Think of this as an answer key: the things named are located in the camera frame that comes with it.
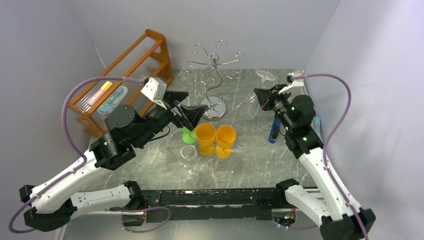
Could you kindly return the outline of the clear wine glass handled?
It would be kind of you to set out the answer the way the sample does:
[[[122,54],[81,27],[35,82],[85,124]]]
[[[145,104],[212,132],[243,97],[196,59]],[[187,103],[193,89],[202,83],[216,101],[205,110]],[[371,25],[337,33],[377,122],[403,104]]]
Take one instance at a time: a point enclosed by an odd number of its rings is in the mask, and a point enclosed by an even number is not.
[[[257,88],[269,89],[275,85],[276,76],[271,72],[262,69],[257,69],[256,74],[260,77],[260,82]],[[253,90],[251,90],[244,98],[242,108],[243,112],[247,114],[247,118],[249,120],[253,120],[261,109],[258,97],[253,92]]]

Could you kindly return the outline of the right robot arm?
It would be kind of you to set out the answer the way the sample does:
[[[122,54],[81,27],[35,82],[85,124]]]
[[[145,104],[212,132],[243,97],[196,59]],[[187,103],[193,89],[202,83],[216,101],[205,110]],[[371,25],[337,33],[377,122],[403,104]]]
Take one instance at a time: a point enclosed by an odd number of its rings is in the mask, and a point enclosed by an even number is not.
[[[275,202],[289,205],[308,216],[319,228],[324,240],[367,240],[376,220],[374,212],[365,209],[347,190],[325,153],[325,145],[312,127],[316,116],[313,100],[308,95],[279,93],[282,85],[253,91],[263,111],[273,111],[285,130],[285,144],[306,168],[323,201],[309,194],[293,179],[278,183]]]

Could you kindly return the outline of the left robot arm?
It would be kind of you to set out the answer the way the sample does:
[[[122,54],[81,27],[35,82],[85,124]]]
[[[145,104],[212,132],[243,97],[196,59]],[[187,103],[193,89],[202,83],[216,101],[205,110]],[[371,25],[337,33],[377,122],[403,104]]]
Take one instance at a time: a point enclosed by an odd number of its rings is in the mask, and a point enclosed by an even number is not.
[[[25,225],[50,232],[90,212],[144,207],[142,190],[133,180],[106,190],[81,192],[81,188],[134,159],[135,149],[156,140],[157,134],[169,124],[193,130],[208,106],[183,105],[182,100],[188,95],[186,91],[167,90],[145,116],[128,104],[116,107],[105,119],[108,131],[82,157],[51,180],[20,189],[21,200],[30,205],[23,215]]]

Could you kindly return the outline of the orange goblet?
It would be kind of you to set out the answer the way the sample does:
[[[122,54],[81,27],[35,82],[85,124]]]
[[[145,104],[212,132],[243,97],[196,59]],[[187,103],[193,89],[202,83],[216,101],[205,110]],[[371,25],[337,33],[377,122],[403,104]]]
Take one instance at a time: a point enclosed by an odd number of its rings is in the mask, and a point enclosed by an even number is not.
[[[229,125],[222,125],[216,130],[215,140],[217,147],[215,153],[219,158],[227,158],[231,154],[231,147],[236,140],[236,131]]]
[[[210,156],[215,151],[216,129],[209,123],[201,123],[195,128],[198,151],[203,156]]]

